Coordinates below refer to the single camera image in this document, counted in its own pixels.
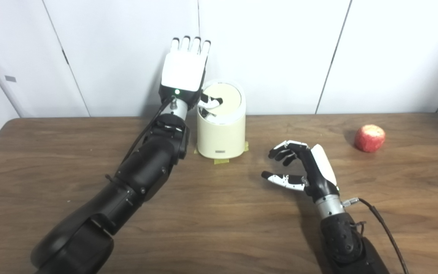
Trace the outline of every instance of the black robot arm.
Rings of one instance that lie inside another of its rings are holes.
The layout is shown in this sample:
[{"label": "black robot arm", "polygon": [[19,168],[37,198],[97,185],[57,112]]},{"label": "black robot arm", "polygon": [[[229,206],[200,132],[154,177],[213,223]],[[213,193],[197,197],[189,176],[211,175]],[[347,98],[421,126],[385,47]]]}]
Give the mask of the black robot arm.
[{"label": "black robot arm", "polygon": [[[355,222],[345,211],[345,208],[351,204],[358,201],[365,203],[365,201],[359,198],[340,201],[334,172],[320,145],[309,148],[305,143],[284,141],[271,149],[268,157],[277,161],[284,160],[284,166],[290,165],[296,158],[302,161],[307,173],[306,178],[267,171],[261,176],[288,189],[305,191],[312,198],[322,219],[320,230],[324,238],[323,250],[334,274],[389,274],[374,246],[363,236],[365,222]],[[384,226],[397,251],[403,270],[408,274],[398,246],[384,221],[374,207],[367,205]],[[362,227],[361,232],[358,232],[359,226]]]},{"label": "black robot arm", "polygon": [[[167,181],[187,152],[185,118],[201,98],[210,42],[200,38],[179,45],[174,38],[165,58],[157,115],[131,146],[109,184],[57,224],[31,253],[37,274],[95,274],[113,251],[113,239],[139,207]],[[221,99],[200,102],[215,107]],[[137,145],[143,137],[143,144]]]}]

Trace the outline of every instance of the red apple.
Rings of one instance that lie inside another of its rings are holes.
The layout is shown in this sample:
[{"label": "red apple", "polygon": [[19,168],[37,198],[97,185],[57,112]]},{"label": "red apple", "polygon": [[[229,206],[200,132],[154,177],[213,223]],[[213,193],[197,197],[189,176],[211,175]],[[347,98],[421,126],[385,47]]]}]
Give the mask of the red apple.
[{"label": "red apple", "polygon": [[386,134],[384,130],[377,125],[362,126],[356,132],[354,145],[365,152],[375,152],[384,143]]}]

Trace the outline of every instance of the wood grain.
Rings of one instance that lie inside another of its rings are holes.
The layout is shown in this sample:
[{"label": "wood grain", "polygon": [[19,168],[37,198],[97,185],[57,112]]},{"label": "wood grain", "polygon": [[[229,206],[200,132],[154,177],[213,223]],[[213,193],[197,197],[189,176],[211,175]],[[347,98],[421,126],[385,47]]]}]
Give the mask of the wood grain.
[{"label": "wood grain", "polygon": [[[300,174],[268,160],[285,139],[323,145],[342,198],[360,196],[382,213],[412,274],[438,273],[438,114],[249,116],[250,150],[214,165],[193,154],[114,237],[100,273],[330,273],[320,253],[312,201],[270,184],[263,170]],[[15,119],[0,132],[0,274],[35,271],[33,246],[106,184],[147,119]],[[375,123],[387,140],[375,154],[352,147],[353,133]],[[401,268],[369,210],[365,235],[391,273]]]}]

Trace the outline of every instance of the cream trash can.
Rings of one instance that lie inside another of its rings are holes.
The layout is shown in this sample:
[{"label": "cream trash can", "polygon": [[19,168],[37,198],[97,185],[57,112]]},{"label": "cream trash can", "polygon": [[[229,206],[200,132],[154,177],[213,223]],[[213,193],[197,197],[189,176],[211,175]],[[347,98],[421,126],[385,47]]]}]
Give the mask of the cream trash can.
[{"label": "cream trash can", "polygon": [[231,81],[214,80],[203,86],[205,95],[222,98],[212,109],[197,108],[197,150],[204,157],[230,159],[244,152],[246,99]]}]

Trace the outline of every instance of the fingertip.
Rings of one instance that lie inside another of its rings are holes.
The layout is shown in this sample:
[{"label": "fingertip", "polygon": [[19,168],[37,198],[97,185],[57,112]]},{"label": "fingertip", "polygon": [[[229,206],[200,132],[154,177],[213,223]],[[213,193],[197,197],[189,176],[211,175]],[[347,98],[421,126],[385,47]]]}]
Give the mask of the fingertip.
[{"label": "fingertip", "polygon": [[189,44],[190,44],[190,37],[184,36],[184,39],[182,39],[182,45],[180,47],[180,50],[181,51],[188,51]]},{"label": "fingertip", "polygon": [[263,171],[261,173],[261,177],[265,178],[266,180],[268,180],[269,177],[273,176],[273,173],[269,172],[269,171]]},{"label": "fingertip", "polygon": [[205,40],[204,44],[202,45],[202,50],[200,51],[200,54],[201,55],[208,55],[210,47],[211,47],[211,42],[209,40]]},{"label": "fingertip", "polygon": [[170,47],[170,50],[171,51],[175,51],[175,50],[178,50],[179,49],[179,43],[180,43],[180,41],[179,41],[179,39],[178,38],[173,38],[172,39],[172,46]]},{"label": "fingertip", "polygon": [[200,49],[200,37],[194,38],[190,52],[198,54]]}]

